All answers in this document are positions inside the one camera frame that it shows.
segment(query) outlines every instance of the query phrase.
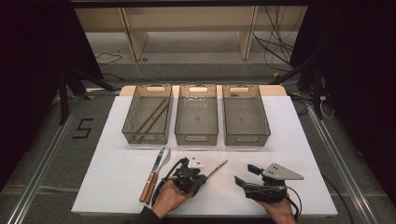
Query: hand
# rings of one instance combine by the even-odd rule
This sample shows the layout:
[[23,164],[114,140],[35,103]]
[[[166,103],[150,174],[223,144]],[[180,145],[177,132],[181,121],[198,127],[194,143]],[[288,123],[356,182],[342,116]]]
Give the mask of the hand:
[[268,213],[268,215],[270,215],[271,219],[276,224],[296,223],[293,211],[291,210],[291,205],[288,200],[283,199],[280,203],[256,202],[265,208],[265,211]]
[[168,180],[160,189],[160,193],[151,210],[159,218],[163,218],[169,212],[177,209],[190,197],[192,197],[192,192],[181,192],[172,180]]

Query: brown handle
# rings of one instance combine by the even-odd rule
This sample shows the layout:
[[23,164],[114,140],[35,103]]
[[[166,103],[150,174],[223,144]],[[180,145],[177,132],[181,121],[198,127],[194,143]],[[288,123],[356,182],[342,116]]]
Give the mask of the brown handle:
[[143,188],[143,191],[142,191],[142,195],[140,195],[140,198],[139,198],[139,201],[140,201],[140,202],[145,201],[146,195],[147,195],[147,193],[148,193],[148,191],[149,191],[149,187],[150,187],[150,184],[151,184],[151,181],[152,181],[152,178],[154,177],[154,175],[156,175],[154,172],[151,172],[151,173],[149,174],[149,176],[148,176],[148,182],[146,182],[146,185],[145,185],[145,187]]
[[157,184],[157,179],[158,179],[158,174],[154,173],[154,177],[152,177],[151,183],[148,188],[148,193],[146,194],[145,198],[145,203],[149,204],[149,201],[151,201],[152,193],[154,192],[155,189],[155,184]]

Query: gray translucent bin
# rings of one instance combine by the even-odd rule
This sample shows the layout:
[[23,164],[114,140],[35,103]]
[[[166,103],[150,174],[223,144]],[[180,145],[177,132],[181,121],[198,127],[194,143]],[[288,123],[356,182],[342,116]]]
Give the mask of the gray translucent bin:
[[226,146],[263,147],[270,127],[257,85],[224,85],[224,132]]
[[172,112],[171,85],[138,85],[122,133],[129,144],[166,144]]
[[177,144],[215,146],[218,134],[216,85],[181,85],[175,126]]

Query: black tape mark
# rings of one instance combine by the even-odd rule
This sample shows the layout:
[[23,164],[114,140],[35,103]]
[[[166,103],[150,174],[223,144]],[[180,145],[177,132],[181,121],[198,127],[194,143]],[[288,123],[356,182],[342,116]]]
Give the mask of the black tape mark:
[[91,129],[92,129],[92,128],[81,128],[82,122],[84,122],[84,121],[93,121],[93,119],[82,119],[82,120],[79,122],[77,131],[87,131],[87,132],[85,133],[84,136],[73,136],[73,139],[88,138],[88,135],[90,135],[90,132],[91,132]]

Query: table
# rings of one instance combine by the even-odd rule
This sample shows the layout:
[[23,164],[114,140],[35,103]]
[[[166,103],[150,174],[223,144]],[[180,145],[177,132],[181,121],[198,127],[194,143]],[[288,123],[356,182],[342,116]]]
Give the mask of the table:
[[[246,199],[244,191],[235,185],[233,176],[252,183],[261,179],[248,172],[249,163],[266,168],[279,163],[303,175],[304,180],[286,181],[297,190],[302,202],[302,216],[333,217],[337,211],[320,175],[293,104],[279,87],[260,86],[262,101],[270,124],[271,136],[264,147],[224,146],[223,124],[219,123],[218,144],[215,147],[178,146],[174,134],[179,86],[173,86],[174,103],[169,140],[171,160],[161,169],[164,177],[170,168],[192,153],[205,164],[201,172],[208,175],[220,162],[228,162],[214,173],[198,194],[169,214],[174,217],[265,217],[262,207]],[[139,196],[147,181],[152,164],[163,146],[130,145],[121,133],[134,87],[124,89],[116,97],[106,126],[92,157],[72,212],[82,215],[137,214],[145,205]],[[222,121],[221,86],[218,86],[218,113]],[[290,192],[292,200],[297,197]]]

